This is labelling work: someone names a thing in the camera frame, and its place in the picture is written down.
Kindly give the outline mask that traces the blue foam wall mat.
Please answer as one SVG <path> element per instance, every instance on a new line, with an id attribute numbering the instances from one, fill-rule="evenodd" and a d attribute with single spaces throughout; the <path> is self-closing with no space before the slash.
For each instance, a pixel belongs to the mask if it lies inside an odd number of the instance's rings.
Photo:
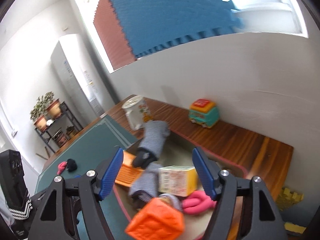
<path id="1" fill-rule="evenodd" d="M 233 1 L 111 0 L 133 54 L 140 58 L 203 38 L 236 33 Z"/>

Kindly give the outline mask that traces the small yellow lower pot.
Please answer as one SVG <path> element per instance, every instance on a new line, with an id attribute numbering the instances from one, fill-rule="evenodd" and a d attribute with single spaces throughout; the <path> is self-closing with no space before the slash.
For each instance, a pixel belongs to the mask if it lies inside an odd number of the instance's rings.
<path id="1" fill-rule="evenodd" d="M 77 135 L 77 130 L 74 126 L 68 126 L 66 128 L 66 135 L 69 139 L 72 139 L 73 137 L 75 137 Z"/>

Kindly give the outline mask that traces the grey sock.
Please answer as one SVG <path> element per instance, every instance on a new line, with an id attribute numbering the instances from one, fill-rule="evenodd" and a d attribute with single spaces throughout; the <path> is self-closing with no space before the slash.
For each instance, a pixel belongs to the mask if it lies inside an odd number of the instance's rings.
<path id="1" fill-rule="evenodd" d="M 159 169 L 161 164 L 151 163 L 129 189 L 129 197 L 135 209 L 142 209 L 153 198 L 158 197 Z"/>
<path id="2" fill-rule="evenodd" d="M 162 193 L 159 195 L 159 199 L 167 203 L 171 207 L 175 208 L 176 210 L 182 212 L 181 202 L 175 195 L 169 193 Z"/>

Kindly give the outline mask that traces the red tin box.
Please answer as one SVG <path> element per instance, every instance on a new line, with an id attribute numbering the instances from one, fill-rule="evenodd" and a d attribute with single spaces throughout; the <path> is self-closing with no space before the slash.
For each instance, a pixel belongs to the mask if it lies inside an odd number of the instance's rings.
<path id="1" fill-rule="evenodd" d="M 192 150 L 196 147 L 196 144 L 191 140 L 181 136 L 173 131 L 170 132 L 167 137 L 163 152 L 161 153 L 159 163 L 162 166 L 191 166 L 192 162 Z M 217 162 L 220 168 L 227 169 L 234 176 L 244 178 L 247 171 L 235 163 L 224 159 L 209 150 L 204 150 L 209 159 Z M 124 214 L 124 226 L 127 226 L 131 218 L 137 213 L 134 209 L 130 198 L 128 197 L 128 189 L 124 186 L 115 185 L 113 192 L 116 195 L 116 200 L 120 205 L 120 209 Z M 184 215 L 185 231 L 179 237 L 179 239 L 201 239 L 206 227 L 213 214 L 213 209 L 210 209 L 198 216 Z"/>

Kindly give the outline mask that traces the light orange toy cube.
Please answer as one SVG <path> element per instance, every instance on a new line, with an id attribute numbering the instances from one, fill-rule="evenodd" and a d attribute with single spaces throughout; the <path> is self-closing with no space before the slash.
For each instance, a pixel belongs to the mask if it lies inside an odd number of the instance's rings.
<path id="1" fill-rule="evenodd" d="M 123 154 L 123 163 L 115 179 L 115 183 L 124 187 L 131 187 L 135 180 L 141 176 L 144 170 L 132 166 L 132 161 L 135 159 L 134 155 L 127 151 L 123 151 Z"/>

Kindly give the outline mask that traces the small pink foam knot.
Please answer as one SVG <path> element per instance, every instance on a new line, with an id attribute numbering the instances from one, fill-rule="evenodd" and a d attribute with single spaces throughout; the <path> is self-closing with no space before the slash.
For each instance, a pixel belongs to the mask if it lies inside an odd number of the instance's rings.
<path id="1" fill-rule="evenodd" d="M 63 161 L 57 166 L 57 175 L 59 176 L 67 167 L 67 162 Z"/>

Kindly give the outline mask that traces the white standing air conditioner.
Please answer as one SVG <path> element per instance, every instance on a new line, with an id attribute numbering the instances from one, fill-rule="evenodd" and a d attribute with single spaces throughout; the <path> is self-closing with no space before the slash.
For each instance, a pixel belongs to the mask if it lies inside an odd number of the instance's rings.
<path id="1" fill-rule="evenodd" d="M 87 123 L 114 106 L 80 35 L 62 36 L 51 62 L 71 102 Z"/>

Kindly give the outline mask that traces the large pink foam knot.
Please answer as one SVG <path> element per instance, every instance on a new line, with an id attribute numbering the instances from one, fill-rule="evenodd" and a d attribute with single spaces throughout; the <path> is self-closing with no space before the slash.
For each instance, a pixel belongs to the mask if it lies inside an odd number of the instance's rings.
<path id="1" fill-rule="evenodd" d="M 197 216 L 210 209 L 214 209 L 215 206 L 216 201 L 213 201 L 210 196 L 201 190 L 194 191 L 182 201 L 183 212 L 192 216 Z"/>

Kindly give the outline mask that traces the dark orange toy cube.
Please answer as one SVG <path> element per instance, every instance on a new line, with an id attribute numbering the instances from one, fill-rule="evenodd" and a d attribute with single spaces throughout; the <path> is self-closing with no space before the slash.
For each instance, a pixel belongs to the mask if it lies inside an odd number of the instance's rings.
<path id="1" fill-rule="evenodd" d="M 160 198 L 153 198 L 129 222 L 125 232 L 134 239 L 177 239 L 185 231 L 184 215 Z"/>

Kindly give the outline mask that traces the black and grey glove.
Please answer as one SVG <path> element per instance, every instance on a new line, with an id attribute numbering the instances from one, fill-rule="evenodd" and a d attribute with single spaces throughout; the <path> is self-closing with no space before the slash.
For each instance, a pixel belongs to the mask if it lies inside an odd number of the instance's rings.
<path id="1" fill-rule="evenodd" d="M 145 170 L 152 162 L 157 161 L 169 135 L 170 128 L 167 122 L 158 120 L 147 122 L 144 126 L 144 137 L 137 148 L 132 166 Z"/>

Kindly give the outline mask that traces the white lidded mug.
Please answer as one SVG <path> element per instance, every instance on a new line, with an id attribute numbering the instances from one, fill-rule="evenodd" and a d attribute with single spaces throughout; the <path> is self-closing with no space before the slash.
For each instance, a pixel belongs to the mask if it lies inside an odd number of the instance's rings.
<path id="1" fill-rule="evenodd" d="M 153 117 L 143 96 L 137 95 L 125 101 L 122 105 L 126 118 L 132 130 L 137 131 Z"/>

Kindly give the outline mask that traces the dark brown lower pot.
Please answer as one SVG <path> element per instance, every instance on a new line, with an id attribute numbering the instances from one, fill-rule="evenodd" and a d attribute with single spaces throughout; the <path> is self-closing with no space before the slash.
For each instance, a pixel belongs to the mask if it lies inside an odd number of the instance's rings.
<path id="1" fill-rule="evenodd" d="M 68 138 L 65 135 L 65 133 L 62 131 L 62 129 L 60 128 L 53 136 L 53 140 L 54 142 L 57 144 L 57 146 L 59 146 L 59 148 L 61 148 L 67 141 Z"/>

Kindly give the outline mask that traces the green table mat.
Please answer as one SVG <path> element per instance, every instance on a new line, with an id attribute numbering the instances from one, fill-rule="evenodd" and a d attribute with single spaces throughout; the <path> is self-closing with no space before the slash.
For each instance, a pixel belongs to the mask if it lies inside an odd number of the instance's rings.
<path id="1" fill-rule="evenodd" d="M 110 116 L 105 116 L 98 123 L 89 128 L 80 138 L 76 139 L 64 150 L 44 171 L 40 174 L 35 192 L 38 193 L 47 188 L 57 173 L 57 165 L 64 160 L 75 160 L 78 168 L 73 173 L 63 172 L 66 179 L 82 175 L 95 169 L 105 159 L 110 159 L 115 147 L 127 149 L 138 139 L 121 127 Z M 129 215 L 122 204 L 117 189 L 100 203 L 101 209 L 115 239 L 131 239 L 125 233 L 129 223 Z"/>

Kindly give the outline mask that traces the left potted plant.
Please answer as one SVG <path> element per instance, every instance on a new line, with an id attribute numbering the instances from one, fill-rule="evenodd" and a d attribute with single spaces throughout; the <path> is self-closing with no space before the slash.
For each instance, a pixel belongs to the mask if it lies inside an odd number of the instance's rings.
<path id="1" fill-rule="evenodd" d="M 36 100 L 36 104 L 30 111 L 30 119 L 34 126 L 41 132 L 47 128 L 46 114 L 46 100 L 44 96 L 39 96 Z"/>

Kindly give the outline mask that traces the grey sock in box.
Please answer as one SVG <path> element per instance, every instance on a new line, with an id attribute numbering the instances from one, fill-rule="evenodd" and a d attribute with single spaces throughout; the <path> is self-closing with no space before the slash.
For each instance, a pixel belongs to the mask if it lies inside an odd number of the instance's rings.
<path id="1" fill-rule="evenodd" d="M 181 202 L 175 195 L 169 193 L 162 193 L 159 195 L 159 199 L 167 203 L 171 207 L 175 208 L 176 210 L 182 212 Z"/>

